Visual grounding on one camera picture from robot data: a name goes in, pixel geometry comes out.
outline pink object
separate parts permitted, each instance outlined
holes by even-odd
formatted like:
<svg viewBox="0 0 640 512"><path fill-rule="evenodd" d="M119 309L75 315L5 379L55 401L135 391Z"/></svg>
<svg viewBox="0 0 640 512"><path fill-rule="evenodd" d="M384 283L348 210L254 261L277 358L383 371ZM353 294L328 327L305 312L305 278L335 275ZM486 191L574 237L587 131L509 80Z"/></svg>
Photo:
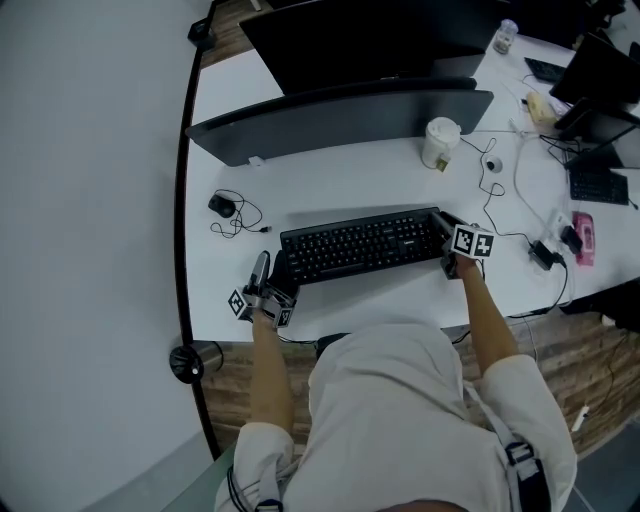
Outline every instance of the pink object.
<svg viewBox="0 0 640 512"><path fill-rule="evenodd" d="M582 250L576 255L576 262L580 266L593 267L596 258L596 234L593 228L593 218L588 213L573 212L573 225L578 236L582 239Z"/></svg>

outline bag strap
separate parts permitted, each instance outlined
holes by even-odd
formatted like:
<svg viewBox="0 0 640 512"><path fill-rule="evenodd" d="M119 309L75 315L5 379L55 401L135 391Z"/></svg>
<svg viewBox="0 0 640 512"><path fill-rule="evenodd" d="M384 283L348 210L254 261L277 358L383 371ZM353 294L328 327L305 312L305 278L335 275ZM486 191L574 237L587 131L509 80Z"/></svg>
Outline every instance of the bag strap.
<svg viewBox="0 0 640 512"><path fill-rule="evenodd" d="M507 454L507 484L511 495L511 510L550 512L549 486L542 462L535 457L533 447L516 439L506 423L484 403L471 383L465 381L464 388L486 416Z"/></svg>

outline hand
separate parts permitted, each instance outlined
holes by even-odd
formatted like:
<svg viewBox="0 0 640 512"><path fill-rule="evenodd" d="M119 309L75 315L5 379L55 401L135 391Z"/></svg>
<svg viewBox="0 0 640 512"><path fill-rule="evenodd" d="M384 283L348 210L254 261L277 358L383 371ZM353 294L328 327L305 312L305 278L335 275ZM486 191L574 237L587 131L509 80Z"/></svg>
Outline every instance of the hand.
<svg viewBox="0 0 640 512"><path fill-rule="evenodd" d="M469 269L477 269L476 260L472 260L471 258L467 258L462 254L456 254L456 272L458 273L458 277L460 279L464 279L466 274L469 272Z"/></svg>
<svg viewBox="0 0 640 512"><path fill-rule="evenodd" d="M253 312L253 334L263 331L275 331L273 328L273 319L269 318L261 309Z"/></svg>

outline black keyboard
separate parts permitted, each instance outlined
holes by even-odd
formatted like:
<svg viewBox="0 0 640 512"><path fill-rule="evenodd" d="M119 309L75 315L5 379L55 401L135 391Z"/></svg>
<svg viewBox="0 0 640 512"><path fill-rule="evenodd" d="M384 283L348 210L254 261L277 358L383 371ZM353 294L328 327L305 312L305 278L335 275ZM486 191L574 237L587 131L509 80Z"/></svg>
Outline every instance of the black keyboard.
<svg viewBox="0 0 640 512"><path fill-rule="evenodd" d="M550 62L544 62L542 60L536 59L528 59L524 58L524 61L529 66L529 69L533 73L538 80L542 80L543 82L550 82L552 84L556 84L564 75L564 71L567 68L563 68L562 66L556 66L555 64L551 64Z"/></svg>
<svg viewBox="0 0 640 512"><path fill-rule="evenodd" d="M298 284L374 272L442 256L429 216L438 208L378 215L280 233Z"/></svg>
<svg viewBox="0 0 640 512"><path fill-rule="evenodd" d="M627 177L609 170L569 173L571 199L596 203L629 204Z"/></svg>

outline desk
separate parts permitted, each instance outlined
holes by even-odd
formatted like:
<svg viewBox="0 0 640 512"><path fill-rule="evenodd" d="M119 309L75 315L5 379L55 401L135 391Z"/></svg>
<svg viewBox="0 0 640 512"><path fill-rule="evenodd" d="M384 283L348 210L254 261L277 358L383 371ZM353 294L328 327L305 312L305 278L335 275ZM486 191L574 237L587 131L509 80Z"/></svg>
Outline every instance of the desk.
<svg viewBox="0 0 640 512"><path fill-rule="evenodd" d="M476 132L465 137L492 151L504 162L498 175L483 183L501 183L504 197L488 207L501 232L520 231L530 239L544 229L513 190L518 136L509 133L513 117L533 130L519 99L530 90L521 79L529 74L523 57L566 66L573 52L526 37L518 37L507 56L490 47L476 73L478 89L495 99ZM539 91L548 90L530 77ZM193 124L281 95L275 80L255 51L238 55L202 71ZM194 339L248 341L251 326L235 320L227 305L231 291L246 283L262 250L272 257L281 231L435 205L490 228L482 207L487 195L478 189L479 154L461 143L444 174L420 161L421 139L399 139L327 148L269 160L265 166L227 168L194 143L190 144L185 204L185 250L188 300ZM578 298L640 276L640 214L633 208L596 203L573 204L562 167L538 139L522 149L518 186L538 214L546 219L553 208L569 206L593 216L596 265L578 267L567 258L570 281L563 300ZM640 173L627 171L632 199L640 201ZM213 234L209 226L221 219L207 208L218 188L237 190L264 213L270 234L240 233L233 240ZM246 211L245 222L251 212ZM503 315L549 306L560 293L564 270L556 265L543 272L529 261L522 237L498 238L486 263L487 284ZM304 286L290 326L289 338L306 340L349 332L371 323L432 322L439 327L468 323L460 281L447 281L437 260L366 275Z"/></svg>

